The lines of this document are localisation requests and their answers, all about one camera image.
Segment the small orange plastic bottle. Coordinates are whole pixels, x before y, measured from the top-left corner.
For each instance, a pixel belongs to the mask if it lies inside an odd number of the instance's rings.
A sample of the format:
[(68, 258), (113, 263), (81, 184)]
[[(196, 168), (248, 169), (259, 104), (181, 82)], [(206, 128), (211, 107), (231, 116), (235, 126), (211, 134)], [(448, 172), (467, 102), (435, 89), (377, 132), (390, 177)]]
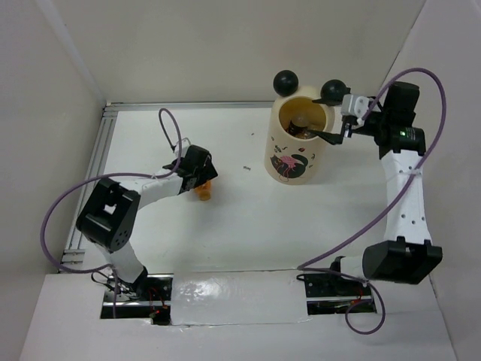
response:
[(194, 189), (194, 191), (195, 191), (195, 194), (198, 196), (198, 198), (201, 201), (206, 202), (206, 201), (210, 200), (210, 198), (211, 198), (211, 181), (208, 180), (205, 184), (202, 184), (201, 186), (196, 187)]

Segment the black label small bottle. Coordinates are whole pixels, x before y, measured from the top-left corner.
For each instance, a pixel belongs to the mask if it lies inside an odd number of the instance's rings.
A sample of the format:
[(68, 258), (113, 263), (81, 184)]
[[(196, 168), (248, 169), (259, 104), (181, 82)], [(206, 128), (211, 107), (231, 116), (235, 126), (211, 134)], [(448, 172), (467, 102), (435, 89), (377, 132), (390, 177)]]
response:
[(287, 132), (294, 138), (307, 140), (315, 138), (316, 135), (312, 133), (313, 128), (311, 127), (310, 121), (307, 119), (305, 114), (294, 115), (287, 127)]

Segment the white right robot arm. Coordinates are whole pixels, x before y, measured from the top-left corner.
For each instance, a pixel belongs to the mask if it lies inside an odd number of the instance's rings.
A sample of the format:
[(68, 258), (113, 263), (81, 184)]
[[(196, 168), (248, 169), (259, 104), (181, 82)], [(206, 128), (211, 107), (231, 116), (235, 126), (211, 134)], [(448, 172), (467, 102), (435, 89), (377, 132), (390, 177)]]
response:
[(346, 93), (323, 93), (320, 104), (341, 106), (342, 126), (337, 134), (317, 131), (329, 144), (342, 144), (354, 134), (371, 137), (379, 149), (386, 176), (386, 231), (382, 241), (367, 247), (360, 257), (338, 256), (331, 263), (329, 289), (346, 294), (354, 277), (419, 284), (443, 258), (432, 243), (425, 216), (421, 161), (427, 155), (425, 133), (413, 127), (419, 87), (395, 81), (378, 110), (369, 98)]

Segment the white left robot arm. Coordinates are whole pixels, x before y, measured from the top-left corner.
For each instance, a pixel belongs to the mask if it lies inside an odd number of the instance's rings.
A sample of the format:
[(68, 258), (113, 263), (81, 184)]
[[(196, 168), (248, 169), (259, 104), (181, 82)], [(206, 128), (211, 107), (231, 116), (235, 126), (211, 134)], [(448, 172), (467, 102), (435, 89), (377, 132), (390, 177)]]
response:
[(98, 181), (76, 221), (76, 228), (102, 252), (116, 271), (121, 290), (132, 300), (148, 291), (148, 271), (129, 241), (137, 213), (160, 199), (178, 196), (217, 177), (210, 152), (189, 145), (180, 164), (165, 165), (147, 177)]

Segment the cream bin with black ears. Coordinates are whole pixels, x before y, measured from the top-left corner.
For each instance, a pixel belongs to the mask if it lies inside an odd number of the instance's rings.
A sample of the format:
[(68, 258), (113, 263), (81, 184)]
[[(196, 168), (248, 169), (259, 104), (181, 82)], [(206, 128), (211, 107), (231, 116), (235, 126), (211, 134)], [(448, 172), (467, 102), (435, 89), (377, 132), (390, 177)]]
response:
[(265, 169), (276, 181), (287, 185), (301, 185), (315, 175), (321, 155), (328, 143), (319, 137), (301, 140), (287, 132), (290, 119), (305, 114), (315, 130), (332, 132), (336, 106), (312, 103), (313, 99), (341, 97), (350, 88), (341, 80), (332, 79), (321, 88), (302, 86), (291, 70), (274, 76), (273, 88), (277, 99), (271, 109), (265, 148)]

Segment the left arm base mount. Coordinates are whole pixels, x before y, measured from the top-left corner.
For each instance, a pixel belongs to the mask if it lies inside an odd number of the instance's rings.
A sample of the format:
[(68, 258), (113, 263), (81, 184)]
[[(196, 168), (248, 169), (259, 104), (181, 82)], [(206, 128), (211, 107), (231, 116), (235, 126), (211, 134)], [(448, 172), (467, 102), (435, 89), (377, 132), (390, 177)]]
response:
[(147, 285), (139, 294), (125, 284), (119, 284), (114, 293), (112, 275), (97, 272), (91, 274), (91, 281), (104, 290), (100, 318), (102, 320), (146, 319), (157, 326), (171, 325), (171, 294), (173, 275), (149, 275)]

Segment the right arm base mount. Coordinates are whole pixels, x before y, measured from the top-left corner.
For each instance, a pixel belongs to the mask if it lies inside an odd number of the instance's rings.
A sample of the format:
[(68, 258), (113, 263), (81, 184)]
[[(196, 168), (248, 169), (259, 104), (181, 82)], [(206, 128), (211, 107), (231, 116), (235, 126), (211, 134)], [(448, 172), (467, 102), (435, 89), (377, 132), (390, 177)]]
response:
[(301, 273), (296, 280), (304, 284), (307, 314), (376, 313), (373, 293), (363, 283), (327, 273)]

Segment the aluminium frame rail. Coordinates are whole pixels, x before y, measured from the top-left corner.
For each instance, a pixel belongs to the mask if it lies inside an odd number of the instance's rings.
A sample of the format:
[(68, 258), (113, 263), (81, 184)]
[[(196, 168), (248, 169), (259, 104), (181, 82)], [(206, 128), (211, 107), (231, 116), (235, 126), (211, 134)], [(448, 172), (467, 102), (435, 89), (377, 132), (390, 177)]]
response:
[(107, 115), (87, 177), (152, 174), (178, 135), (207, 148), (211, 198), (189, 192), (141, 210), (131, 237), (153, 273), (295, 268), (356, 234), (383, 207), (383, 175), (365, 140), (331, 147), (316, 176), (291, 186), (265, 171), (269, 107), (150, 105)]

